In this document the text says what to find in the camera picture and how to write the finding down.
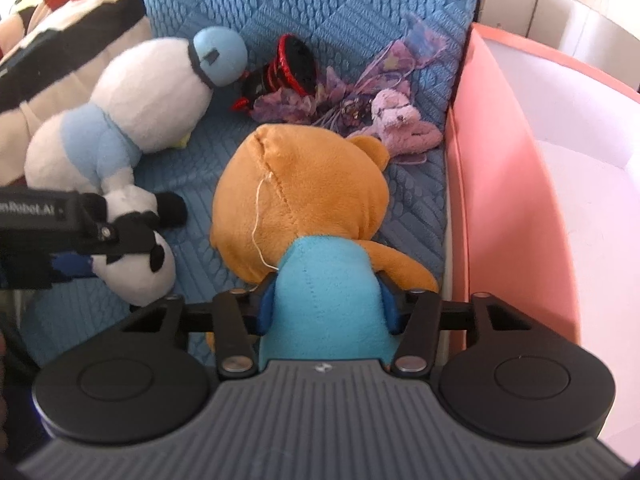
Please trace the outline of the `brown teddy bear blue shirt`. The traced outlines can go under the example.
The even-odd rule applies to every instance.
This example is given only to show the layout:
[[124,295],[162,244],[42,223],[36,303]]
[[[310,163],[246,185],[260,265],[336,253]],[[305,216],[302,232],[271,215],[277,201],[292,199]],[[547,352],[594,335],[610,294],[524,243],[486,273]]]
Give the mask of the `brown teddy bear blue shirt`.
[[437,292],[427,268],[374,241],[390,202],[378,139],[261,125],[216,185],[209,239],[243,282],[273,274],[259,361],[393,361],[399,337],[379,273]]

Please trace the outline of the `small panda plush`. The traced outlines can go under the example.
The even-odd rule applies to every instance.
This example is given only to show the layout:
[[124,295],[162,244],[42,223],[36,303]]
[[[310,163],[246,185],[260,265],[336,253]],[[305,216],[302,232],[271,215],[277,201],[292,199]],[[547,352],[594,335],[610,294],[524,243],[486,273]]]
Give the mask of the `small panda plush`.
[[105,195],[87,193],[82,203],[106,244],[91,257],[92,272],[136,307],[166,296],[175,284],[176,264],[162,232],[186,224],[183,198],[128,185]]

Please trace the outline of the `white plush blue cap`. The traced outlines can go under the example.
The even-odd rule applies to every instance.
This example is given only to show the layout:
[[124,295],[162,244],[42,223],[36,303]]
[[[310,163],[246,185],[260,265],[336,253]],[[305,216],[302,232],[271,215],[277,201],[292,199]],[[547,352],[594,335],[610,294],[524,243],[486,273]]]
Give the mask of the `white plush blue cap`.
[[105,194],[134,184],[141,157],[189,140],[214,92],[238,81],[247,60],[240,34],[221,26],[122,52],[87,103],[37,130],[26,152],[27,186]]

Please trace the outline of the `purple floral ribbon scarf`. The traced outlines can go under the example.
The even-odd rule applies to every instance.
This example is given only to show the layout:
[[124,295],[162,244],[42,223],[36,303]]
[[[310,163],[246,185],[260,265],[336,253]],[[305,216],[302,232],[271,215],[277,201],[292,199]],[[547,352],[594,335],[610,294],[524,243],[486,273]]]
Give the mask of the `purple floral ribbon scarf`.
[[446,38],[416,15],[407,14],[405,22],[405,33],[378,52],[356,81],[344,81],[328,66],[314,80],[314,91],[304,96],[293,88],[293,74],[287,72],[285,82],[258,96],[248,114],[255,122],[313,125],[343,136],[370,125],[378,93],[396,90],[408,98],[416,74],[446,50]]

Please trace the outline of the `pink storage box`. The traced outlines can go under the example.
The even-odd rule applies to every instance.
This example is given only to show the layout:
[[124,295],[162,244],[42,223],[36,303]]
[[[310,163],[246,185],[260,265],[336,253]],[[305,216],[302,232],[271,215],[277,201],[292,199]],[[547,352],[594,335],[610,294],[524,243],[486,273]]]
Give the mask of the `pink storage box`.
[[638,93],[476,24],[445,131],[445,296],[492,292],[605,362],[616,399],[601,437],[636,462]]

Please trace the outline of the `small purple plush bunny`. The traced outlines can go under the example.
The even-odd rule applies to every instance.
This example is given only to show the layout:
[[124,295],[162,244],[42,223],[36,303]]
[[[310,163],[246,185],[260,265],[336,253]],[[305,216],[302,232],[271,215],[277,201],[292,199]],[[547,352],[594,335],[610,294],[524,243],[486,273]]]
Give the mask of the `small purple plush bunny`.
[[380,140],[396,164],[419,165],[427,152],[437,148],[444,137],[431,122],[423,120],[420,110],[405,93],[395,89],[378,92],[371,102],[372,124],[349,135],[373,136]]

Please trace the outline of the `striped beige black blanket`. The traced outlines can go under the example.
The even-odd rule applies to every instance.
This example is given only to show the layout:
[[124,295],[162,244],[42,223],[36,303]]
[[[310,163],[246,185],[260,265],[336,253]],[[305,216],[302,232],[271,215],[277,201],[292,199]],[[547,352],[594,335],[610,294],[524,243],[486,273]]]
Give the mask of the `striped beige black blanket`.
[[151,38],[143,0],[40,0],[1,21],[1,183],[24,177],[50,117],[84,104],[113,58]]

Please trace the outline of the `blue textured cushion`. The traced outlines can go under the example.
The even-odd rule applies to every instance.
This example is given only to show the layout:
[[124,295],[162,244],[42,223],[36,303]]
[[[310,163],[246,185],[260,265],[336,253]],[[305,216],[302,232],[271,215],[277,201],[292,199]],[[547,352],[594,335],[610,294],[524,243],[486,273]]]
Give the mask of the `blue textured cushion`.
[[[412,96],[421,115],[442,128],[456,85],[476,0],[144,0],[154,36],[192,37],[207,25],[237,30],[250,68],[273,55],[277,39],[294,34],[314,51],[320,70],[330,66],[355,81],[372,58],[404,34],[403,18],[418,16],[446,37],[446,50],[412,76]],[[188,223],[166,234],[177,263],[175,292],[187,302],[209,300],[243,286],[209,246],[214,188],[231,155],[257,125],[229,110],[231,91],[216,92],[184,150],[144,156],[136,185],[174,191],[186,201]],[[446,177],[444,149],[422,165],[391,164],[385,171],[390,206],[375,240],[405,252],[439,283],[446,266]],[[22,315],[24,344],[40,366],[129,314],[129,306],[100,280],[78,280],[40,290]]]

